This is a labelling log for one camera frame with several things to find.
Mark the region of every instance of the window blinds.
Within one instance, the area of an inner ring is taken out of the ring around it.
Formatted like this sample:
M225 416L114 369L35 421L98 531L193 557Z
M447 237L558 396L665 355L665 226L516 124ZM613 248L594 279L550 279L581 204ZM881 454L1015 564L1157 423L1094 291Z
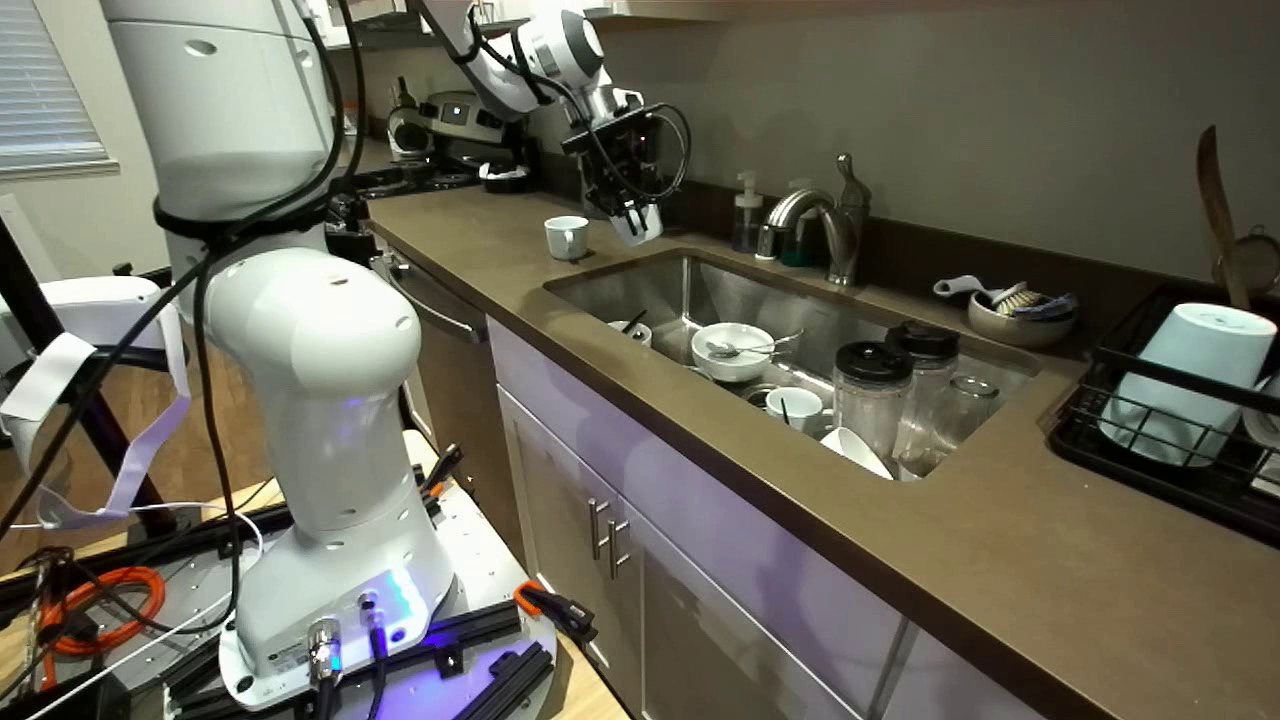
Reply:
M0 0L0 171L110 162L35 0Z

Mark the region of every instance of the faucet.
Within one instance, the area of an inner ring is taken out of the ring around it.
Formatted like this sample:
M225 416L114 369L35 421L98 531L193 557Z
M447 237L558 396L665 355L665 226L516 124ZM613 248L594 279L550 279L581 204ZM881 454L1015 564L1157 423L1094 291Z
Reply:
M814 188L799 188L799 194L783 195L768 211L768 226L762 231L758 258L772 258L776 242L806 246L806 231L814 228L814 220L821 220L826 242L829 242L829 260L832 260L829 263L829 279L832 283L852 283L872 194L870 194L870 184L861 184L852 178L852 158L850 154L837 158L837 167L839 167L839 179L845 179L839 199L832 199L826 194L814 194Z

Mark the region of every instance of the kitchen counter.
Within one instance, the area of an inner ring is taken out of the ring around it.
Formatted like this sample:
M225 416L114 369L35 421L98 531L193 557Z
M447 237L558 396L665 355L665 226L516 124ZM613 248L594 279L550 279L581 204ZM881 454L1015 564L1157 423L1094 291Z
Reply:
M1280 714L1280 551L1052 457L1073 365L1027 355L1041 372L945 470L885 486L544 291L633 258L594 226L590 260L550 260L541 220L568 208L466 188L382 199L374 226L1034 708ZM723 248L684 237L637 254L681 246ZM885 289L852 296L965 330Z

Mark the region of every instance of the plastic container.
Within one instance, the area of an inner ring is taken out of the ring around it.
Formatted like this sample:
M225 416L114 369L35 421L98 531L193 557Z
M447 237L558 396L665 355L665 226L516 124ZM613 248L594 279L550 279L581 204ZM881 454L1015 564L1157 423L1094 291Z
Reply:
M758 178L752 171L737 171L739 194L731 195L731 248L739 254L758 254L762 248L762 208L763 195L758 194Z
M914 383L897 423L894 464L904 479L919 479L953 454L938 435L938 412L953 392L962 338L931 324L897 324L885 343L914 355Z
M845 343L837 353L837 429L855 433L881 462L894 457L910 403L914 360L890 343Z

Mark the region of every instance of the kitchen sink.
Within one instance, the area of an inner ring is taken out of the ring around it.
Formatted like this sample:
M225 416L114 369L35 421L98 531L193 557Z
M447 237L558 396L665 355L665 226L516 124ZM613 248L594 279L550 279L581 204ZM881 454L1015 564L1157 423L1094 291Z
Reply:
M692 331L706 324L737 320L772 331L776 365L752 383L721 383L750 403L763 403L763 392L776 383L806 383L832 403L837 348L852 342L885 342L885 331L904 320L863 310L839 289L821 289L791 274L737 263L717 254L690 248L553 279L550 291L584 310L600 324L641 317L652 330L652 353L690 369ZM992 355L965 343L962 372L981 377L1004 401L1034 377L1034 369Z

